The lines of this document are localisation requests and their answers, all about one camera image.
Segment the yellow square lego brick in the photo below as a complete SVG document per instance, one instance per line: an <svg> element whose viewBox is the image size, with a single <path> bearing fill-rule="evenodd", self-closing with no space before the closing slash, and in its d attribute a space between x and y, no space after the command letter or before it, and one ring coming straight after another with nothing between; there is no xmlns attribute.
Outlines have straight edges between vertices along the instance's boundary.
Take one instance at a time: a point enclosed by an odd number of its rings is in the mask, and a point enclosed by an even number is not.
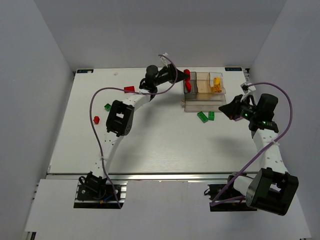
<svg viewBox="0 0 320 240"><path fill-rule="evenodd" d="M212 89L213 93L221 93L222 92L222 88L220 85L214 85L211 89Z"/></svg>

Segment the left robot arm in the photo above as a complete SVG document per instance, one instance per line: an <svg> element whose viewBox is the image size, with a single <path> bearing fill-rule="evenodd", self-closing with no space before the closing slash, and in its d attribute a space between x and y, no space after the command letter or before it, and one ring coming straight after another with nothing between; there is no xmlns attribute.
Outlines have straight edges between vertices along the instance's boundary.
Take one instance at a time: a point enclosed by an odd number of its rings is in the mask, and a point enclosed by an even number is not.
<svg viewBox="0 0 320 240"><path fill-rule="evenodd" d="M156 95L161 95L168 90L159 92L158 86L164 83L170 83L174 86L176 83L185 81L190 77L188 73L178 70L173 63L158 69L155 65L149 65L146 68L145 77L139 83L139 92L131 91L129 89L121 89L116 87L103 87L97 90L90 100L89 117L92 117L92 108L95 97L99 92L105 90L115 90L124 93L132 93L132 95L125 100L114 100L108 112L106 120L106 134L105 142L101 144L99 136L96 132L93 120L90 121L91 128L97 140L101 168L103 176L110 182L108 175L110 164L117 151L120 142L127 136L133 125L134 113L144 104L149 103Z"/></svg>

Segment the red long lego brick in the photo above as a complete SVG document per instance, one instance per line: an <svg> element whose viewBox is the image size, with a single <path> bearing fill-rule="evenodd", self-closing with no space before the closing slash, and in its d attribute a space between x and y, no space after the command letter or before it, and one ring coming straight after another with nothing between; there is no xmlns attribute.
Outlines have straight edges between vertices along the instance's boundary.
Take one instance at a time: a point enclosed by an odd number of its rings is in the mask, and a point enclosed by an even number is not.
<svg viewBox="0 0 320 240"><path fill-rule="evenodd" d="M189 81L186 81L184 84L185 84L185 88L186 88L187 92L190 93L192 90L191 83Z"/></svg>

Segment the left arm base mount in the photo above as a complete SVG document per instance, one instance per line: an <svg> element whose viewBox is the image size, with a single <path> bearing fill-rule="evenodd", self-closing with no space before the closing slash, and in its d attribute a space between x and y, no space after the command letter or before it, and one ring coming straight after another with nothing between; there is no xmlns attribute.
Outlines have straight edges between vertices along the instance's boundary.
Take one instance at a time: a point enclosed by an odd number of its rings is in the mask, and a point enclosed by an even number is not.
<svg viewBox="0 0 320 240"><path fill-rule="evenodd" d="M75 209L120 209L125 201L127 186L111 184L106 178L91 172L80 176L73 207Z"/></svg>

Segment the yellow rounded lego brick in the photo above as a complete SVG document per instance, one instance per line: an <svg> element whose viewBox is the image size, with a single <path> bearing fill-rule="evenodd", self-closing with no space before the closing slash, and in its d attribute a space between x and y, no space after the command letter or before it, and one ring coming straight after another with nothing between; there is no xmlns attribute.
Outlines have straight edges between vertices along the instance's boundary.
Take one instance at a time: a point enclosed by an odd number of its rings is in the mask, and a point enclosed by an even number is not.
<svg viewBox="0 0 320 240"><path fill-rule="evenodd" d="M213 79L213 84L214 84L215 86L220 86L220 85L221 85L221 78L220 78L220 77L215 77L215 78Z"/></svg>

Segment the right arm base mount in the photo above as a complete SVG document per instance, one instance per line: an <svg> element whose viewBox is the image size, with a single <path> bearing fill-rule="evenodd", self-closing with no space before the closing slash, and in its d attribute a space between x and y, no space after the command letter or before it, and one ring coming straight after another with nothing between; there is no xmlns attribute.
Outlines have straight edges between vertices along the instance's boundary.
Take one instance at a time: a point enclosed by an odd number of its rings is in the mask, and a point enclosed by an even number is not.
<svg viewBox="0 0 320 240"><path fill-rule="evenodd" d="M222 191L223 187L231 179L232 175L215 174L211 178L204 178L207 187L203 192L203 195L209 199L209 208L211 212L247 212L250 209L246 205L245 197L240 192L235 190L233 186L229 186L217 200L215 200L215 206L211 206L211 202Z"/></svg>

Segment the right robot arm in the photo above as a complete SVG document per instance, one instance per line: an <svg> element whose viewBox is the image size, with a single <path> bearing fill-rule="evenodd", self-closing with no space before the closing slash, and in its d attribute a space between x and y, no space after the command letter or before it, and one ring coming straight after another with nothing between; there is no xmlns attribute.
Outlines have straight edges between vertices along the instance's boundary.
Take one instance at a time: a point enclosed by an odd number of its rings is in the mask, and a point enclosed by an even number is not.
<svg viewBox="0 0 320 240"><path fill-rule="evenodd" d="M235 190L245 199L246 206L284 216L292 203L299 186L296 176L284 165L278 145L278 126L273 121L278 98L263 93L257 104L252 95L237 95L218 109L230 120L239 118L249 122L252 140L257 149L253 158L259 162L259 171L251 178L244 173L230 175L221 190Z"/></svg>

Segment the small red lego brick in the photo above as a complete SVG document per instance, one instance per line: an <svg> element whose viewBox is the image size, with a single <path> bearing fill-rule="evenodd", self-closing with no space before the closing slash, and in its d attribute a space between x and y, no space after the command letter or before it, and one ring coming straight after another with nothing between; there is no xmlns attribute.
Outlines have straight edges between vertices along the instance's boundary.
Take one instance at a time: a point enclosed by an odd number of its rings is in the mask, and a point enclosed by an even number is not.
<svg viewBox="0 0 320 240"><path fill-rule="evenodd" d="M99 118L98 116L95 116L95 117L93 118L93 122L94 122L96 125L99 124L100 118Z"/></svg>

